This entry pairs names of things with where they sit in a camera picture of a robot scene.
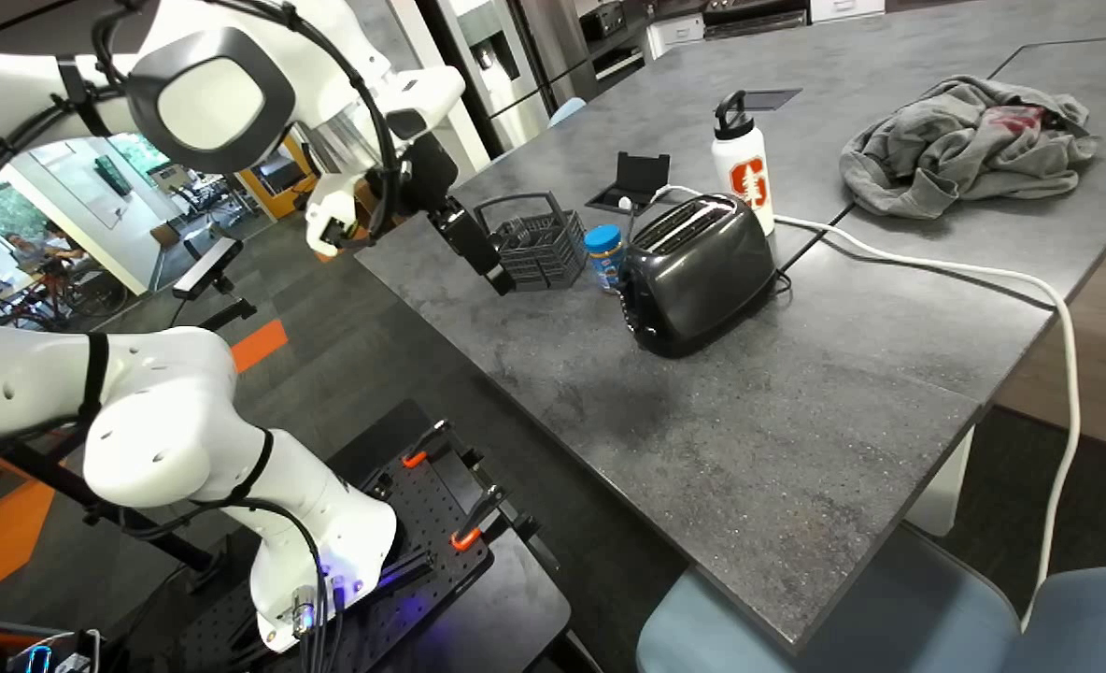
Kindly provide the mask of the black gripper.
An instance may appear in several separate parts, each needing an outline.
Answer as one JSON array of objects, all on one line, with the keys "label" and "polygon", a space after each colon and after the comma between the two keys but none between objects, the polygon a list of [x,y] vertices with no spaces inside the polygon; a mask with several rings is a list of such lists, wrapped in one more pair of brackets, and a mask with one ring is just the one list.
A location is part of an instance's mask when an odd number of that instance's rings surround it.
[{"label": "black gripper", "polygon": [[[441,211],[447,200],[447,189],[457,184],[461,169],[451,153],[434,138],[423,135],[403,158],[399,158],[399,189],[395,189],[395,211],[399,215],[426,215]],[[517,288],[512,272],[505,271],[496,246],[490,237],[479,237],[479,224],[469,211],[446,215],[446,240],[447,246],[469,260],[479,276],[496,292],[508,295]]]}]

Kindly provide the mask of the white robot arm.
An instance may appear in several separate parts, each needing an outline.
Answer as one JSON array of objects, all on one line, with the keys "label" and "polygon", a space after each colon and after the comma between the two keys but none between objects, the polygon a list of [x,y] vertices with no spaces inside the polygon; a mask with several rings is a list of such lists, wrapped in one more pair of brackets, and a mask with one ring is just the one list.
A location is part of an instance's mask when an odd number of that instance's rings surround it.
[{"label": "white robot arm", "polygon": [[[457,104],[451,68],[399,73],[349,0],[163,0],[137,58],[112,75],[126,128],[201,173],[266,163],[286,135],[320,145],[305,246],[320,260],[383,219],[357,184],[399,189],[399,163]],[[233,347],[198,326],[29,333],[0,326],[0,439],[58,421],[88,428],[88,487],[122,509],[190,503],[259,535],[251,603],[286,654],[378,591],[395,512],[349,487],[299,439],[236,413]]]}]

